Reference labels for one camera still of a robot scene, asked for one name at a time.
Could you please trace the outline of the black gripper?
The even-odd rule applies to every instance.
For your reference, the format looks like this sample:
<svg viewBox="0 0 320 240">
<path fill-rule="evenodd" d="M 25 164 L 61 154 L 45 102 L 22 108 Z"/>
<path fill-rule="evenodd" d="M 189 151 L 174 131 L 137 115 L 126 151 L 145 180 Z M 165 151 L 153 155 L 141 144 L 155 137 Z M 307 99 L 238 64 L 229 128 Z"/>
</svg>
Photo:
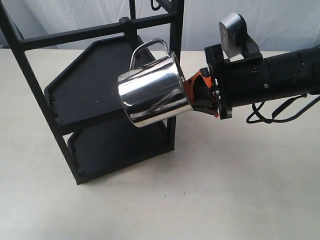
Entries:
<svg viewBox="0 0 320 240">
<path fill-rule="evenodd" d="M 205 47 L 204 52 L 209 70 L 201 68 L 183 82 L 194 111 L 225 120 L 235 107 L 268 100 L 269 68 L 261 55 L 230 61 L 220 44 Z"/>
</svg>

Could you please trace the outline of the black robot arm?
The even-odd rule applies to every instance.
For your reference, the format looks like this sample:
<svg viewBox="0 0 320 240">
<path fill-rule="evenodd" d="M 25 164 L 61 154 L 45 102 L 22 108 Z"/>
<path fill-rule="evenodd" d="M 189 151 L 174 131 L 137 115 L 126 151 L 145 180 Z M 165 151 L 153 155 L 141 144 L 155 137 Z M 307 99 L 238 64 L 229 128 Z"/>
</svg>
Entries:
<svg viewBox="0 0 320 240">
<path fill-rule="evenodd" d="M 248 124 L 291 122 L 320 101 L 318 47 L 264 58 L 224 58 L 222 46 L 204 49 L 207 67 L 183 87 L 194 111 L 230 119 L 236 107 L 250 105 Z"/>
</svg>

